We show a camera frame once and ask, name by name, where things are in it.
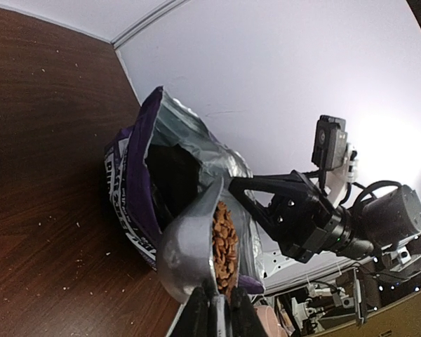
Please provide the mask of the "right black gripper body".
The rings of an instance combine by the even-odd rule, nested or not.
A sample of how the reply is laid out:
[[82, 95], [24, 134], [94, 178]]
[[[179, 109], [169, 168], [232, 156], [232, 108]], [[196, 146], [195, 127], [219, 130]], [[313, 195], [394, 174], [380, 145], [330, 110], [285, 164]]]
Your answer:
[[340, 236], [340, 212], [307, 176], [297, 171], [272, 176], [268, 211], [281, 253], [300, 263], [330, 251]]

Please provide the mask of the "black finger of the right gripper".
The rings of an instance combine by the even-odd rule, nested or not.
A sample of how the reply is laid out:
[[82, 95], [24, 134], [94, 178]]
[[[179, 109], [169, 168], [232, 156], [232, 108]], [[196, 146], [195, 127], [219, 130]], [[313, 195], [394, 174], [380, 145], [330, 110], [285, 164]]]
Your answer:
[[273, 176], [234, 177], [229, 184], [229, 192], [247, 211], [263, 209], [264, 206], [248, 191], [264, 192], [275, 197], [284, 198], [291, 193], [293, 187], [302, 182], [296, 173]]

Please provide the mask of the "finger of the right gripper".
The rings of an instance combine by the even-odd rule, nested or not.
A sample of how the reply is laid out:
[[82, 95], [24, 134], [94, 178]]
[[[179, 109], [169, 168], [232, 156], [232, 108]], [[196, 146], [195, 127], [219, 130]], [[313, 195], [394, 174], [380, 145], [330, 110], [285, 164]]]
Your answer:
[[288, 229], [286, 219], [281, 212], [275, 213], [256, 200], [245, 199], [241, 204], [274, 242], [279, 246], [286, 243]]

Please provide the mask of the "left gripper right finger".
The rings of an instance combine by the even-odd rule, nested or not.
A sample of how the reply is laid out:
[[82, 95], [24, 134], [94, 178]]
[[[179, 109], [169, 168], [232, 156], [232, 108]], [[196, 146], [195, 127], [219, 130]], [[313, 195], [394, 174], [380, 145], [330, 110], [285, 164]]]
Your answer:
[[266, 336], [263, 325], [244, 288], [234, 287], [230, 300], [233, 336]]

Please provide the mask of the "purple puppy food bag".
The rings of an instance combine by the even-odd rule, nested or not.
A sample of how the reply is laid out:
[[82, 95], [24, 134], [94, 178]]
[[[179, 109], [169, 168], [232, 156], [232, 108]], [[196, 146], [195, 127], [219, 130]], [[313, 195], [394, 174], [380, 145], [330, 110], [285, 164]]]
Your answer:
[[222, 176], [222, 200], [239, 236], [239, 283], [263, 293], [264, 263], [255, 221], [229, 193], [234, 177], [253, 175], [246, 160], [221, 143], [200, 117], [156, 87], [135, 123], [121, 129], [105, 149], [109, 201], [132, 245], [151, 268], [162, 232], [213, 181]]

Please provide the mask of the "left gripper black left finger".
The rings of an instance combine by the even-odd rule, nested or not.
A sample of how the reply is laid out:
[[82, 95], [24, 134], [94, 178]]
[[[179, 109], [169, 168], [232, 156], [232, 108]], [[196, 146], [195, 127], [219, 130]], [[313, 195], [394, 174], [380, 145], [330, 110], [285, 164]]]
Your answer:
[[206, 337], [208, 335], [208, 297], [203, 287], [193, 290], [173, 335], [177, 337]]

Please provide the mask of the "metal food scoop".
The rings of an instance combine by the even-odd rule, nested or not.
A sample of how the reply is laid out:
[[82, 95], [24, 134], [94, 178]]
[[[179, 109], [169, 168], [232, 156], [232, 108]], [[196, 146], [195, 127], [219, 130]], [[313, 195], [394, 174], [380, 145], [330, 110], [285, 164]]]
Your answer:
[[156, 252], [158, 276], [180, 303], [186, 303], [196, 287], [203, 287], [211, 296], [220, 295], [213, 265], [212, 223], [219, 201], [229, 209], [223, 190], [224, 180], [217, 178], [162, 234]]

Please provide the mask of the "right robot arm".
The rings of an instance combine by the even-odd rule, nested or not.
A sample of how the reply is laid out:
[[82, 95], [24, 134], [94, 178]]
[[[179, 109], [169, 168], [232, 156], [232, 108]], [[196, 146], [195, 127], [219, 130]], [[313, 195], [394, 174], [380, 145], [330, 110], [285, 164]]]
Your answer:
[[415, 190], [391, 180], [362, 189], [354, 204], [335, 206], [312, 178], [323, 171], [235, 177], [229, 191], [278, 243], [281, 253], [300, 263], [330, 251], [362, 260], [421, 233], [421, 203]]

